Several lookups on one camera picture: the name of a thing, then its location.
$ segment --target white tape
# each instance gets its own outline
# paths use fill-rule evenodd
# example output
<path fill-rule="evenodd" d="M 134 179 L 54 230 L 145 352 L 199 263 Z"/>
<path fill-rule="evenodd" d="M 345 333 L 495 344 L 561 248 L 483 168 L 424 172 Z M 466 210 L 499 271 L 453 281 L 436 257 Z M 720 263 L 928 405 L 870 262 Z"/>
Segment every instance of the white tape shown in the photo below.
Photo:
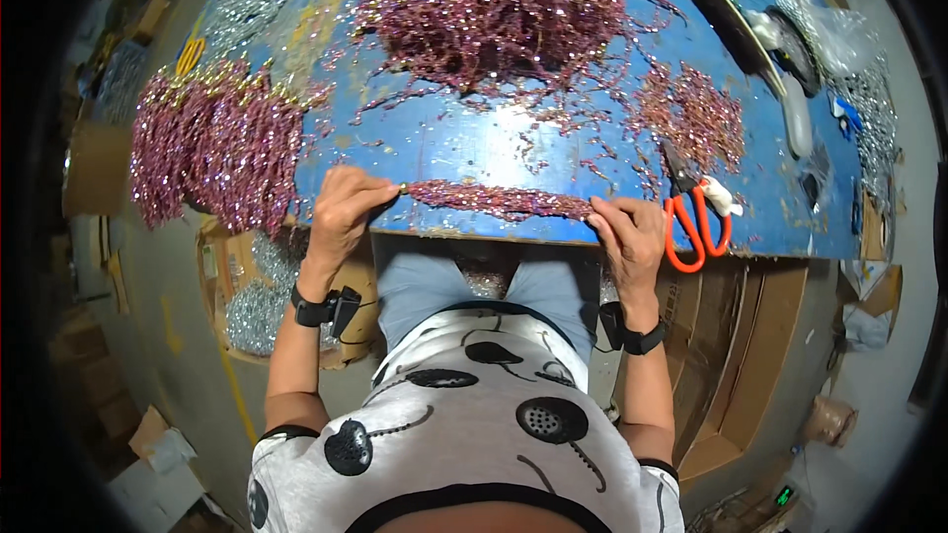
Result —
<path fill-rule="evenodd" d="M 717 210 L 719 215 L 722 217 L 728 215 L 742 217 L 744 215 L 743 206 L 734 202 L 734 197 L 731 195 L 731 192 L 727 191 L 726 187 L 709 175 L 702 177 L 704 179 L 702 182 L 702 191 L 705 192 L 705 197 L 711 201 L 711 205 L 714 206 L 714 209 Z"/>

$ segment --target yellow scissors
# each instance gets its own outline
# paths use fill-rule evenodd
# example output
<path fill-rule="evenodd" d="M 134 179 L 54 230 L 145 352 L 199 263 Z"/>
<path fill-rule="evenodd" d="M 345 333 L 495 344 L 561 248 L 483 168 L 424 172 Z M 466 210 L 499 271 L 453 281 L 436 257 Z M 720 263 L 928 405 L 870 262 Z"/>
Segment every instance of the yellow scissors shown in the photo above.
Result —
<path fill-rule="evenodd" d="M 201 58 L 201 54 L 204 53 L 206 43 L 204 38 L 188 40 L 181 52 L 181 57 L 178 58 L 177 67 L 174 69 L 178 76 L 184 76 L 191 72 Z"/>
<path fill-rule="evenodd" d="M 178 57 L 177 66 L 174 68 L 178 76 L 184 76 L 190 73 L 197 65 L 197 61 L 201 59 L 201 54 L 204 53 L 207 42 L 204 41 L 204 38 L 195 39 L 195 37 L 197 36 L 197 30 L 201 28 L 201 22 L 204 21 L 205 13 L 207 13 L 207 5 L 205 5 L 204 10 L 201 11 L 201 16 L 195 21 L 195 27 L 191 29 L 191 35 L 184 44 L 181 56 Z"/>

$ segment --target black wristband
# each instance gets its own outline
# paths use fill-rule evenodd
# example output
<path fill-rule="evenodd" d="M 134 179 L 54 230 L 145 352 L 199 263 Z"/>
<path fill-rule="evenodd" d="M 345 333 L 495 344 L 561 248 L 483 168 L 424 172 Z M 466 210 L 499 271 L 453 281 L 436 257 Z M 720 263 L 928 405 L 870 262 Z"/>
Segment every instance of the black wristband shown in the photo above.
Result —
<path fill-rule="evenodd" d="M 613 350 L 625 350 L 635 356 L 642 356 L 665 339 L 666 325 L 661 320 L 647 334 L 628 329 L 625 314 L 622 313 L 622 304 L 618 301 L 600 306 L 599 319 L 602 320 L 603 329 L 606 330 Z"/>

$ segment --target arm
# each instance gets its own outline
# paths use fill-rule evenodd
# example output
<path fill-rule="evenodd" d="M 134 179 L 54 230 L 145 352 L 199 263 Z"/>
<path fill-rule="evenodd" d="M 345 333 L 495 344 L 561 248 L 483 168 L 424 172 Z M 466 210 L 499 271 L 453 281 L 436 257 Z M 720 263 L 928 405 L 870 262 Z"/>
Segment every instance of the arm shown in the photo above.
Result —
<path fill-rule="evenodd" d="M 339 165 L 326 172 L 313 205 L 313 225 L 297 290 L 307 301 L 326 299 L 343 262 L 365 231 L 368 213 L 398 193 L 388 180 L 367 176 L 361 169 Z M 286 306 L 270 357 L 264 413 L 267 431 L 297 425 L 317 432 L 329 421 L 319 398 L 319 334 L 296 323 Z"/>
<path fill-rule="evenodd" d="M 592 199 L 589 222 L 599 233 L 610 260 L 626 327 L 648 333 L 658 325 L 655 282 L 665 251 L 666 215 L 652 202 L 620 197 Z M 643 356 L 623 353 L 625 403 L 619 432 L 639 459 L 671 463 L 675 444 L 671 380 L 665 347 Z"/>

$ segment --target wrist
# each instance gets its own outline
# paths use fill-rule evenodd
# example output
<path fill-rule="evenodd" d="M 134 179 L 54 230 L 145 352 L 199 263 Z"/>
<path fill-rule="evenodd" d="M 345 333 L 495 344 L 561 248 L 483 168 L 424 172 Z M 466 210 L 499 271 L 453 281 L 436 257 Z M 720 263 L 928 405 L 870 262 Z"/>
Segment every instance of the wrist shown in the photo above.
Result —
<path fill-rule="evenodd" d="M 622 303 L 622 315 L 629 331 L 647 334 L 658 325 L 658 297 L 654 290 L 622 293 L 619 302 Z"/>
<path fill-rule="evenodd" d="M 300 291 L 303 299 L 312 303 L 321 303 L 332 289 L 333 280 L 338 271 L 338 265 L 325 264 L 307 256 L 300 266 L 297 290 Z"/>

